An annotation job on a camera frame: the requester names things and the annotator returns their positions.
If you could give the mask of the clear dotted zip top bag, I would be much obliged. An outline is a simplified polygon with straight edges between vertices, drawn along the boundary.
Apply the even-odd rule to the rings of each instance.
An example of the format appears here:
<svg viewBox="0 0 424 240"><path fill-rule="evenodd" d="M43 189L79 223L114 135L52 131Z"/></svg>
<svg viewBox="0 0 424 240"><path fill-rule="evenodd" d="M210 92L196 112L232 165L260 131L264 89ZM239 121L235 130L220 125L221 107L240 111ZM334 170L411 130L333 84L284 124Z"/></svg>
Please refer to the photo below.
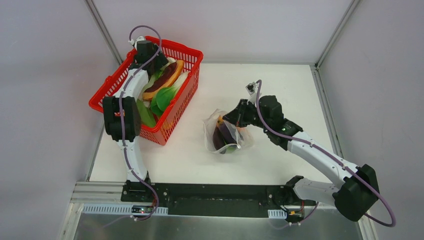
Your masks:
<svg viewBox="0 0 424 240"><path fill-rule="evenodd" d="M236 127L223 119L226 111L216 109L203 120L204 145L213 154L232 154L254 145L255 141L246 128Z"/></svg>

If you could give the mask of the green round vegetable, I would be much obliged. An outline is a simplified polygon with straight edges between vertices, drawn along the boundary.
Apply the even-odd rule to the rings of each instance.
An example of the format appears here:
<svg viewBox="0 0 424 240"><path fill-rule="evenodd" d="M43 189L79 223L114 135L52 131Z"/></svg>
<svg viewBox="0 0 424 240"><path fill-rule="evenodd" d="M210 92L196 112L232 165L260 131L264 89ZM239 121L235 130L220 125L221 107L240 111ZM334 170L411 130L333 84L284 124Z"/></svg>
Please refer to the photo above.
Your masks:
<svg viewBox="0 0 424 240"><path fill-rule="evenodd" d="M238 150L239 148L238 148L238 146L237 145L231 145L231 146L228 146L226 149L225 149L225 154L231 154L231 153L233 153L233 152L235 152L236 150Z"/></svg>

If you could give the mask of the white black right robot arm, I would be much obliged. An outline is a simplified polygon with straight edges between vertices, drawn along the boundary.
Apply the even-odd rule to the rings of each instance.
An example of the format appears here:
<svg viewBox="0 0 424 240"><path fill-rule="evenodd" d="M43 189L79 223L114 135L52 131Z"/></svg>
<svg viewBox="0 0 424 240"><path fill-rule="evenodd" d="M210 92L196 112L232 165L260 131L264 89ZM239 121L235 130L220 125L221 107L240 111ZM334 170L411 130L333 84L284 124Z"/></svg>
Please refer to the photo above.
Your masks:
<svg viewBox="0 0 424 240"><path fill-rule="evenodd" d="M359 167L334 153L323 153L323 147L311 146L313 139L296 123L284 117L282 105L274 95L259 99L259 106L241 99L237 107L223 116L223 120L244 128L253 125L263 129L268 139L304 159L324 174L329 183L295 176L286 183L284 200L296 205L312 200L336 207L348 220L357 222L377 202L370 188L379 192L375 170L368 164Z"/></svg>

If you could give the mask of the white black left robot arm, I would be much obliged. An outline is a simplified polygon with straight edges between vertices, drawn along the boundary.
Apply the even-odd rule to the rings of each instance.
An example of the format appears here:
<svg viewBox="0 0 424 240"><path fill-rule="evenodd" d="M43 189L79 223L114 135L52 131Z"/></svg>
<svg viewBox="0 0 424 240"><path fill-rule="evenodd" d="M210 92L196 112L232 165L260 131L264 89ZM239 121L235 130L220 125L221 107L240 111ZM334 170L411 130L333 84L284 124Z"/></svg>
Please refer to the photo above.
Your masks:
<svg viewBox="0 0 424 240"><path fill-rule="evenodd" d="M106 133L117 143L126 165L126 180L140 183L148 177L139 141L142 127L137 99L149 82L146 67L162 54L159 46L144 36L129 41L137 54L147 57L138 68L129 68L122 86L112 96L103 98L103 117Z"/></svg>

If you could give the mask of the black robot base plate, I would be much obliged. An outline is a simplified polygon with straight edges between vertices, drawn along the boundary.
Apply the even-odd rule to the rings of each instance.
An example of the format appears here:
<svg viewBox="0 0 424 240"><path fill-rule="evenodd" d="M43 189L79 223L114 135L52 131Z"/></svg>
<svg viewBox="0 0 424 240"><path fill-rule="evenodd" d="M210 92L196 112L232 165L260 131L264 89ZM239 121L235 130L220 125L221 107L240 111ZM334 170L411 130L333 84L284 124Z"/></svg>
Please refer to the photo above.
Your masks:
<svg viewBox="0 0 424 240"><path fill-rule="evenodd" d="M286 185L229 185L153 183L126 181L120 200L133 203L158 203L169 215L267 218L268 212L282 214L293 206L299 210L313 206L313 200L301 200Z"/></svg>

